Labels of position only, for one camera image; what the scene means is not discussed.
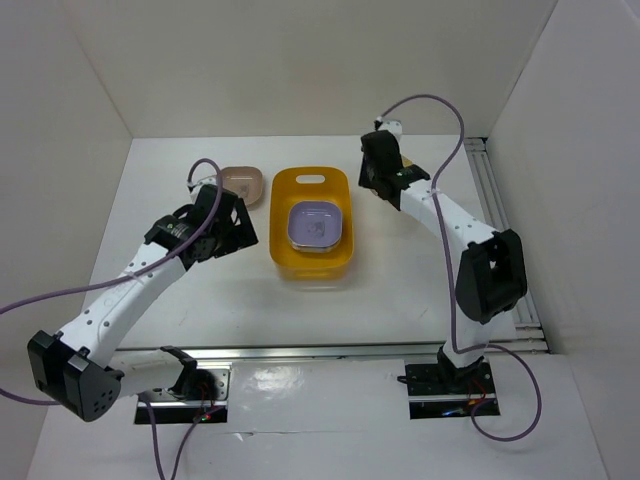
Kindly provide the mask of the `brown plate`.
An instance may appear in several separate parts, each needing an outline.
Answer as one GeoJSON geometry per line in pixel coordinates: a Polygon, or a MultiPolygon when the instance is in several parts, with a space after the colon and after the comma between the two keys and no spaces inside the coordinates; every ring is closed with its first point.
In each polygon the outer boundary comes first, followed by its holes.
{"type": "Polygon", "coordinates": [[[262,197],[264,178],[253,166],[229,166],[221,170],[224,188],[241,198],[247,207],[257,205],[262,197]]]}

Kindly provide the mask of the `lavender plate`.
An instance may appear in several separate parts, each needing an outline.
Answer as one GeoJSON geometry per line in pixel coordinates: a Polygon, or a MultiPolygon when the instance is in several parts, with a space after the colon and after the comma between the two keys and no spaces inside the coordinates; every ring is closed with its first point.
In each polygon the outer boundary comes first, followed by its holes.
{"type": "Polygon", "coordinates": [[[329,252],[339,244],[342,231],[342,210],[333,202],[300,201],[289,211],[287,237],[297,251],[329,252]]]}

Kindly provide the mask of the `yellow plate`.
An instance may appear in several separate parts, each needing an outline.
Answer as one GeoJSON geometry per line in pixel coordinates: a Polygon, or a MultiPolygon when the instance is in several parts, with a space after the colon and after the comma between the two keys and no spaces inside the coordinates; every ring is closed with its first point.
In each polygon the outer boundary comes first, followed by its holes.
{"type": "Polygon", "coordinates": [[[406,170],[413,165],[413,162],[404,155],[401,156],[401,162],[403,170],[406,170]]]}

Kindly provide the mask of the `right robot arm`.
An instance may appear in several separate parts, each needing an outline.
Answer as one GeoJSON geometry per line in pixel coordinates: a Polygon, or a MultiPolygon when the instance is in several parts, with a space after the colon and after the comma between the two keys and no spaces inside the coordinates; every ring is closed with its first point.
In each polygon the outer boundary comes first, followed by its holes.
{"type": "Polygon", "coordinates": [[[359,186],[436,235],[445,251],[452,311],[450,332],[434,372],[404,382],[438,393],[460,393],[480,373],[496,325],[526,295],[528,286],[518,234],[499,231],[473,217],[433,186],[417,165],[404,165],[399,142],[386,130],[361,138],[359,186]]]}

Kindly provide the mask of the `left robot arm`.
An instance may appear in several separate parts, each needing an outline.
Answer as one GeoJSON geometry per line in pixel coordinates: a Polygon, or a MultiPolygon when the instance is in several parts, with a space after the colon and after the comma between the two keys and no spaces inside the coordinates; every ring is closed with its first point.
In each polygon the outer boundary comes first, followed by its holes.
{"type": "Polygon", "coordinates": [[[36,387],[85,422],[102,417],[122,397],[160,389],[184,399],[201,384],[214,388],[214,377],[177,347],[117,350],[155,300],[191,267],[257,242],[244,200],[215,185],[202,186],[194,203],[154,223],[118,285],[58,332],[39,331],[29,340],[36,387]]]}

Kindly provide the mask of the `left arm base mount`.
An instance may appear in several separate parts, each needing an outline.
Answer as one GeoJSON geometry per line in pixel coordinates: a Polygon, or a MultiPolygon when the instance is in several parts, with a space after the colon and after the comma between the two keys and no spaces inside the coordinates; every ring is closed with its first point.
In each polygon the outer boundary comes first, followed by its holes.
{"type": "Polygon", "coordinates": [[[187,425],[198,419],[202,424],[223,424],[228,418],[231,365],[203,363],[191,390],[179,397],[168,390],[144,393],[159,425],[187,425]]]}

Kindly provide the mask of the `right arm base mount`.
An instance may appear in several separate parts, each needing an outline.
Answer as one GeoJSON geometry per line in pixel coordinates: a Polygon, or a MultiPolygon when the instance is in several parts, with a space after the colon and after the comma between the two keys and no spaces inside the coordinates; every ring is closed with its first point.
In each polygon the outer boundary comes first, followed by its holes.
{"type": "Polygon", "coordinates": [[[469,417],[475,407],[478,417],[500,415],[488,362],[454,385],[444,383],[436,364],[406,364],[396,380],[406,387],[411,420],[469,417]]]}

